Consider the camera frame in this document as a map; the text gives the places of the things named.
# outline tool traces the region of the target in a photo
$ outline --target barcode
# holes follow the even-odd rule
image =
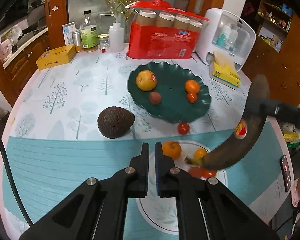
[[[186,53],[186,49],[180,50],[179,57],[183,57]]]

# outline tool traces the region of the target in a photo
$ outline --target jar lid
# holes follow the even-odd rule
[[[189,23],[190,19],[184,15],[181,14],[177,14],[176,15],[176,20],[180,21],[180,22],[184,22],[184,23]]]
[[[106,38],[109,38],[109,34],[107,34],[107,33],[99,34],[99,35],[98,35],[98,38],[99,38],[99,39],[106,39]]]
[[[193,26],[195,26],[195,27],[198,27],[198,28],[202,27],[202,23],[198,22],[196,20],[190,20],[190,24],[193,25]]]
[[[157,16],[157,14],[155,12],[150,11],[150,10],[140,10],[139,14],[144,17],[148,17],[148,18],[155,18]]]
[[[77,33],[80,33],[80,32],[81,32],[80,29],[76,29],[76,30],[72,31],[72,34],[77,34]]]
[[[159,13],[159,17],[169,20],[169,21],[174,21],[174,15],[170,14],[170,13],[166,13],[166,12],[161,12]]]

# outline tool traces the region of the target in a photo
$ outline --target teal placemat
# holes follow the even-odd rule
[[[143,142],[192,140],[214,149],[233,130],[147,140],[58,141],[10,137],[7,145],[12,174],[30,218],[36,222],[65,196],[89,177],[99,180],[111,177],[127,167],[130,159],[140,154]],[[249,205],[280,174],[281,147],[269,122],[253,149],[239,163],[227,169],[228,187]],[[13,197],[7,175],[3,173],[4,205],[24,220]],[[148,224],[140,214],[136,201],[129,200],[125,235],[129,239],[177,239]]]

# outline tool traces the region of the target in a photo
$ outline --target smartphone screen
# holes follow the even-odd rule
[[[285,155],[283,155],[280,159],[280,166],[283,175],[284,188],[285,191],[288,192],[289,188],[291,187],[291,176],[290,176],[288,160]]]

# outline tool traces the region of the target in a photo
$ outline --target countertop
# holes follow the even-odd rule
[[[31,44],[32,41],[36,40],[37,38],[39,38],[42,34],[46,33],[47,31],[48,31],[48,28],[45,28],[44,30],[42,30],[39,33],[37,33],[36,35],[34,35],[27,42],[25,42],[24,44],[22,44],[20,46],[20,48],[18,48],[18,50],[15,53],[13,53],[11,55],[11,57],[5,63],[3,63],[3,68],[5,69],[12,62],[12,60],[14,60],[15,57],[19,55],[19,53],[21,51],[23,51],[29,44]]]
[[[148,197],[129,200],[124,238],[178,239],[174,199],[153,194],[154,143],[175,140],[183,151],[187,145],[214,149],[237,126],[251,82],[242,71],[238,90],[212,80],[208,66],[195,53],[189,60],[136,60],[127,57],[126,51],[127,47],[119,53],[81,52],[69,64],[37,70],[11,111],[2,141],[20,196],[34,222],[85,179],[109,178],[129,165],[130,158],[140,154],[142,142],[148,142]],[[190,134],[180,136],[178,124],[151,117],[128,93],[130,72],[150,61],[179,64],[209,87],[210,109],[190,123]],[[96,119],[109,106],[124,107],[136,117],[130,131],[119,139],[107,139],[98,130]],[[218,177],[266,223],[288,195],[279,164],[283,154],[293,175],[279,125],[269,118],[252,150],[236,165],[220,171]],[[0,213],[9,237],[18,239],[27,225],[12,195],[1,155]]]

